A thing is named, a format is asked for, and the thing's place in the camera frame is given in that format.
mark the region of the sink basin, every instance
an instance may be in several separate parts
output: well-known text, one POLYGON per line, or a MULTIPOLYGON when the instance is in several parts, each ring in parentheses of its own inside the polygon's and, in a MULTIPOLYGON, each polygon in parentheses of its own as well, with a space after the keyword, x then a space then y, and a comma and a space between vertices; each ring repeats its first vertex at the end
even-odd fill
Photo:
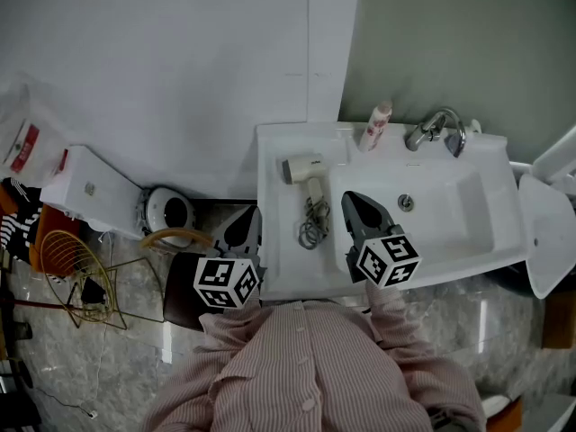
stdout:
POLYGON ((351 123, 265 125, 258 136, 258 206, 264 217, 261 257, 268 272, 263 299, 313 299, 360 293, 346 264, 352 246, 340 200, 345 191, 367 195, 384 206, 409 232, 422 256, 415 276, 400 288, 439 284, 508 266, 527 258, 528 246, 518 189, 505 138, 469 133, 459 158, 443 139, 411 152, 404 137, 410 125, 391 123, 378 147, 356 148, 351 123), (328 237, 308 251, 296 232, 303 219, 305 187, 288 185, 279 162, 308 153, 323 155, 329 167, 322 180, 331 206, 328 237), (399 197, 413 201, 403 211, 399 197))

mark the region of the faucet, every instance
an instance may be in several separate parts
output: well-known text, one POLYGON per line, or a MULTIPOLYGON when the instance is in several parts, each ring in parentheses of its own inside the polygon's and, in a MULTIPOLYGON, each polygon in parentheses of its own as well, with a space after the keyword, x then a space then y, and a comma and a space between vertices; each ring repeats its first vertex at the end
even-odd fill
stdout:
POLYGON ((439 140, 440 131, 446 125, 446 119, 450 117, 456 127, 456 133, 445 139, 445 144, 450 153, 456 158, 460 157, 466 144, 466 131, 454 109, 442 107, 430 119, 424 121, 406 138, 406 147, 412 152, 416 152, 420 144, 425 140, 439 140))

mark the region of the toilet lid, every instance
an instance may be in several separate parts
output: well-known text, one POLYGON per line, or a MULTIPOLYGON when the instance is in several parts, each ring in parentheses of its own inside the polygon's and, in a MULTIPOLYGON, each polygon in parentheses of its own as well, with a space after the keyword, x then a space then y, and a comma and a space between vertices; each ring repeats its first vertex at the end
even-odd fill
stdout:
POLYGON ((568 197, 531 175, 518 188, 529 241, 528 278, 545 298, 576 265, 576 214, 568 197))

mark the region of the gray tile floor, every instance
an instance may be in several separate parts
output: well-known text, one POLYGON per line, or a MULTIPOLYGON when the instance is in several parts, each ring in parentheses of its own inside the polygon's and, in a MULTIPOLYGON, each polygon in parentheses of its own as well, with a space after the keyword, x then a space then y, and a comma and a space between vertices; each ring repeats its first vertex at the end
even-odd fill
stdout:
MULTIPOLYGON (((107 237, 91 245, 105 264, 110 261, 107 237)), ((166 284, 170 255, 139 250, 136 242, 112 238, 112 262, 146 256, 166 284)), ((162 320, 162 295, 144 263, 118 273, 121 309, 162 320)), ((9 279, 17 299, 54 302, 43 274, 24 263, 14 265, 9 279)), ((55 285, 62 295, 68 284, 55 285)), ((439 354, 460 362, 484 389, 517 397, 528 408, 545 392, 567 392, 576 376, 576 350, 539 348, 544 303, 499 288, 482 275, 404 293, 409 315, 421 321, 422 336, 439 354)), ((358 296, 342 301, 365 304, 358 296)), ((166 378, 189 356, 203 334, 161 323, 127 317, 128 330, 83 324, 76 329, 63 310, 16 307, 14 316, 28 321, 33 339, 19 341, 19 356, 28 365, 43 430, 133 431, 166 378), (89 418, 84 411, 96 411, 89 418)))

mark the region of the shirt button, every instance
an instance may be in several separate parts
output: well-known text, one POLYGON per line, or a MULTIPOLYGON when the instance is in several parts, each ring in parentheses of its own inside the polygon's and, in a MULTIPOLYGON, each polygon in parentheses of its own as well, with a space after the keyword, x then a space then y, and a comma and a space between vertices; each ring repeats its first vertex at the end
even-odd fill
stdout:
POLYGON ((316 405, 316 401, 314 401, 314 399, 307 399, 303 404, 302 404, 302 409, 304 411, 310 411, 312 408, 314 408, 314 406, 316 405))

